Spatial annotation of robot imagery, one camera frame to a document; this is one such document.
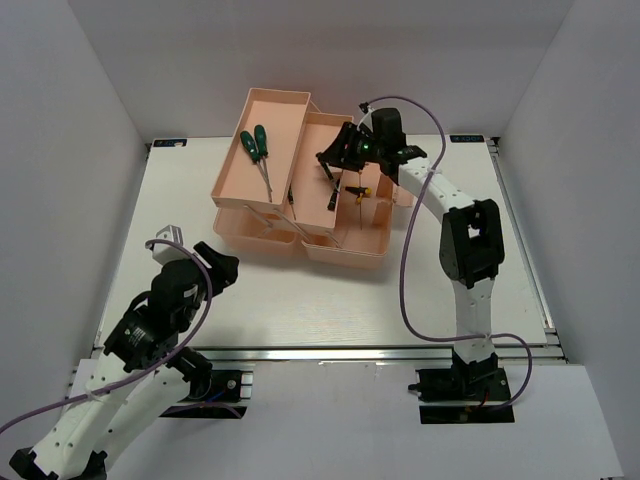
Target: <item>white table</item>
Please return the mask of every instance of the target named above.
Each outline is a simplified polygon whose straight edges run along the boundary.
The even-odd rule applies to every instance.
[[[518,385],[525,367],[507,367]],[[81,371],[84,378],[79,378]],[[91,369],[78,370],[82,390]],[[262,362],[242,420],[158,419],[110,480],[585,480],[622,475],[584,367],[536,367],[516,422],[421,425],[410,364]]]
[[[421,345],[405,329],[398,307],[398,271],[409,209],[396,211],[385,265],[361,271],[293,259],[230,251],[213,232],[210,192],[229,138],[190,138],[185,147],[152,148],[116,277],[104,309],[97,345],[122,318],[131,299],[149,288],[159,266],[144,249],[167,224],[183,230],[185,245],[200,240],[240,258],[235,285],[214,301],[210,318],[192,345],[225,348],[391,347]],[[439,138],[410,136],[435,159]],[[493,295],[493,329],[527,342],[545,343],[535,289],[521,257],[487,146],[449,144],[445,175],[471,196],[501,208],[506,260]],[[455,334],[451,283],[438,261],[440,225],[419,214],[407,271],[408,312],[415,327],[433,336]]]

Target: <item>screwdriver shaft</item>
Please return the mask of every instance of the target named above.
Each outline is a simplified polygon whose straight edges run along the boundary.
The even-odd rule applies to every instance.
[[[358,190],[362,190],[362,171],[358,172]],[[360,230],[362,230],[362,198],[360,198]]]
[[[258,167],[258,170],[260,170],[260,175],[262,175],[262,179],[264,180],[264,184],[267,187],[267,195],[269,197],[269,203],[273,203],[273,198],[271,196],[271,185],[269,184],[269,178],[267,177],[267,174],[263,170],[262,164],[260,162],[256,163],[256,166]]]
[[[271,180],[269,180],[269,170],[267,169],[267,161],[262,158],[262,168],[264,169],[264,175],[267,180],[267,185],[269,186],[269,190],[273,191],[271,188]]]

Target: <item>cable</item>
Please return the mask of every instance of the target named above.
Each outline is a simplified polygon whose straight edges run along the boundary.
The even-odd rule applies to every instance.
[[[358,127],[357,130],[360,130],[360,126],[366,122],[367,120],[369,120],[369,117],[371,116],[371,114],[373,113],[373,111],[375,110],[375,108],[367,106],[367,113],[365,113],[362,118],[360,119],[360,121],[358,122]]]
[[[196,255],[191,253],[185,247],[183,247],[182,245],[180,245],[178,243],[172,242],[170,240],[165,240],[165,239],[162,239],[162,238],[155,238],[153,240],[147,240],[145,242],[145,247],[148,248],[148,247],[153,246],[155,244],[169,245],[169,246],[179,250],[180,252],[184,253],[190,260],[192,260],[196,264],[196,266],[200,269],[200,272],[204,276],[205,282],[207,284],[207,302],[205,304],[204,310],[202,311],[202,315],[200,315],[200,318],[198,319],[198,322],[191,329],[191,332],[189,332],[187,334],[187,336],[182,341],[182,343],[177,345],[176,348],[174,348],[167,356],[163,357],[161,360],[158,360],[155,364],[153,364],[151,367],[147,368],[146,370],[144,370],[142,372],[138,372],[138,373],[133,374],[130,377],[124,379],[124,380],[120,380],[119,382],[114,382],[114,383],[111,383],[111,384],[109,384],[109,385],[107,385],[105,387],[102,387],[102,388],[99,388],[97,390],[94,390],[93,392],[91,392],[92,396],[104,395],[104,394],[109,393],[109,392],[111,392],[113,390],[116,390],[118,388],[122,388],[122,387],[124,387],[126,385],[130,385],[133,382],[137,382],[141,378],[147,376],[148,374],[152,373],[157,368],[159,368],[162,365],[164,365],[167,362],[169,362],[173,357],[175,357],[178,354],[178,352],[180,352],[180,350],[182,350],[193,339],[195,334],[198,333],[198,330],[200,330],[200,327],[202,327],[202,325],[204,324],[204,322],[205,322],[205,320],[207,318],[207,315],[209,314],[209,310],[211,309],[211,299],[213,298],[213,285],[211,284],[211,279],[209,278],[209,274],[207,273],[207,268],[204,266],[204,264],[200,261],[200,259]],[[37,408],[35,410],[32,410],[31,412],[27,412],[27,413],[25,413],[23,415],[20,415],[19,417],[14,418],[13,420],[10,420],[9,422],[5,423],[4,425],[2,425],[2,427],[0,427],[0,435],[2,435],[4,432],[9,430],[11,427],[13,427],[14,425],[17,425],[18,423],[20,423],[20,422],[22,422],[24,420],[28,420],[29,418],[35,417],[35,416],[40,415],[42,413],[49,412],[51,410],[55,410],[55,409],[64,407],[66,405],[85,402],[88,399],[89,399],[89,395],[87,395],[86,393],[83,393],[82,395],[76,395],[75,397],[71,397],[71,398],[68,398],[66,400],[61,400],[59,402],[55,402],[55,403],[52,403],[50,405],[46,405],[46,406],[41,407],[41,408]],[[7,479],[2,477],[2,476],[0,476],[0,480],[7,480]]]
[[[411,242],[411,235],[413,234],[413,228],[415,227],[415,224],[416,224],[416,218],[418,217],[418,210],[420,209],[420,206],[422,205],[422,200],[424,199],[424,196],[427,193],[427,187],[429,186],[429,182],[431,182],[433,175],[437,171],[438,166],[440,165],[440,162],[442,162],[442,159],[444,158],[444,154],[447,151],[447,139],[444,133],[444,129],[442,128],[442,124],[436,118],[433,112],[431,112],[431,110],[429,110],[424,105],[416,102],[415,100],[411,100],[410,98],[403,97],[401,95],[385,95],[382,97],[374,98],[373,100],[369,100],[366,103],[371,104],[374,102],[379,102],[380,100],[390,100],[390,99],[402,100],[402,101],[408,102],[412,105],[415,105],[416,107],[424,111],[427,115],[429,115],[429,117],[431,117],[431,119],[433,120],[433,122],[435,123],[438,129],[438,133],[440,135],[440,141],[442,142],[442,148],[440,150],[440,154],[436,158],[436,161],[433,162],[433,165],[431,166],[431,170],[427,174],[427,178],[425,179],[424,185],[420,190],[420,195],[418,195],[416,206],[411,212],[411,219],[409,220],[409,226],[407,227],[407,235],[404,238],[404,246],[402,247],[402,258],[400,260],[400,284],[399,284],[400,313],[402,315],[402,320],[404,321],[404,324],[407,327],[407,330],[409,330],[409,332],[411,332],[413,336],[421,340],[425,340],[427,342],[450,343],[450,342],[456,342],[460,340],[484,339],[485,338],[484,335],[460,335],[457,337],[430,337],[428,335],[424,335],[418,332],[415,328],[413,328],[413,325],[411,325],[411,322],[409,320],[409,316],[407,314],[406,302],[405,302],[405,272],[407,270],[407,257],[409,255],[409,244]],[[508,407],[514,401],[520,398],[522,393],[527,388],[527,385],[529,385],[529,380],[531,379],[531,373],[533,371],[533,354],[531,352],[531,348],[529,347],[529,345],[527,345],[527,342],[525,342],[524,339],[522,339],[521,337],[513,333],[496,333],[494,335],[491,335],[491,338],[512,338],[514,340],[517,340],[519,343],[522,344],[522,346],[525,348],[527,352],[527,363],[528,363],[527,375],[524,379],[524,382],[522,383],[522,386],[520,387],[520,390],[518,390],[516,394],[513,395],[511,399],[509,399],[505,403],[502,403],[496,407],[493,407],[494,410],[497,410],[497,409]]]
[[[225,410],[228,410],[229,412],[231,412],[237,418],[242,418],[242,415],[235,408],[233,408],[232,406],[230,406],[230,405],[228,405],[226,403],[216,402],[215,401],[218,398],[220,398],[222,395],[224,395],[225,392],[226,392],[226,390],[222,390],[221,392],[216,393],[214,396],[209,398],[209,400],[205,400],[204,402],[192,403],[191,405],[183,405],[183,406],[180,406],[180,407],[168,408],[163,413],[163,415],[170,415],[170,414],[173,414],[173,413],[185,412],[187,410],[193,410],[193,409],[196,409],[196,408],[224,408]]]
[[[485,404],[486,404],[488,401],[489,401],[489,390],[487,390],[487,391],[484,393],[484,397],[482,397],[482,401],[480,402],[480,404],[479,404],[479,405],[476,405],[475,407],[467,407],[467,408],[465,408],[465,411],[466,411],[467,413],[470,413],[470,412],[477,412],[477,411],[478,411],[478,410],[480,410],[482,407],[484,407],[484,406],[485,406]]]

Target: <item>white platform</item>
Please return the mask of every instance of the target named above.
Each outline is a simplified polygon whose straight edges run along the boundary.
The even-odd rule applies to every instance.
[[[525,367],[508,367],[512,385]],[[158,419],[110,480],[597,480],[622,474],[581,366],[536,367],[515,423],[421,425],[411,365],[262,363],[242,420]]]
[[[435,159],[439,138],[409,136]],[[306,257],[230,252],[213,232],[212,186],[229,138],[191,138],[185,147],[152,148],[116,278],[103,313],[101,344],[131,299],[149,288],[159,266],[144,249],[167,224],[182,227],[185,244],[204,240],[240,257],[235,285],[215,299],[193,341],[200,347],[340,347],[422,344],[405,329],[398,307],[398,272],[409,209],[397,211],[385,265],[361,271],[312,263]],[[513,233],[487,146],[450,144],[445,175],[471,196],[501,208],[506,260],[493,295],[493,329],[545,343],[543,317]],[[440,225],[424,209],[416,224],[407,272],[407,299],[415,327],[434,336],[455,334],[454,299],[438,261]]]

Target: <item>pink toolbox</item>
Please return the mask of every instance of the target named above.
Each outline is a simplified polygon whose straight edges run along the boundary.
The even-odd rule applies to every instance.
[[[327,209],[333,185],[316,159],[336,138],[347,115],[318,112],[311,95],[253,88],[211,197],[219,207],[214,231],[232,248],[292,255],[300,243],[313,261],[355,268],[378,268],[389,247],[394,206],[410,206],[411,196],[380,174],[378,165],[358,173],[334,171],[341,178],[334,211]],[[240,132],[262,124],[273,190],[269,203],[264,180],[240,143]],[[369,187],[356,203],[348,185]],[[291,185],[295,210],[288,203]]]

